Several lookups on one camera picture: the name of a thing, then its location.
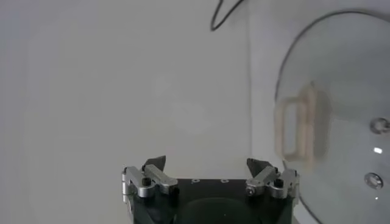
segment screw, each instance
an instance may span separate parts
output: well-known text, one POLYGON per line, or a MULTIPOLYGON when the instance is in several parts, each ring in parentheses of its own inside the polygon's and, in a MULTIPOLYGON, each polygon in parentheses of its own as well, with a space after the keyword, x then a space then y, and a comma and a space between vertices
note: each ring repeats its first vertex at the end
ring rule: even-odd
POLYGON ((149 177, 142 178, 142 185, 145 187, 149 187, 150 185, 152 185, 152 179, 150 179, 149 177))
POLYGON ((256 190, 253 187, 246 187, 245 191, 248 196, 253 196, 256 193, 256 190))

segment white wall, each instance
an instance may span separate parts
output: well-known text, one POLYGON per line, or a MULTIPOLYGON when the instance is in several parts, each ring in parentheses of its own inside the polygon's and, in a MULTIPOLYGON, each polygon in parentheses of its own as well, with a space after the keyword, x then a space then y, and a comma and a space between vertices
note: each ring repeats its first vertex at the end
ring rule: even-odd
POLYGON ((120 171, 152 156, 247 175, 246 7, 211 33, 216 4, 0 3, 0 223, 127 223, 120 171))

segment black screw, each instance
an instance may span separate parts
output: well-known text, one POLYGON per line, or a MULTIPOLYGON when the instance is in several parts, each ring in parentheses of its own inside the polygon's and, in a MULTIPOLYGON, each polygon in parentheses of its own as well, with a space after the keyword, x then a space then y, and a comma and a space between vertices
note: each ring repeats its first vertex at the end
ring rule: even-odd
POLYGON ((284 185, 284 182, 282 179, 276 179, 274 180, 274 186, 277 188, 282 188, 284 185))
POLYGON ((152 185, 152 179, 150 179, 149 177, 142 178, 142 185, 145 187, 149 187, 150 185, 152 185))

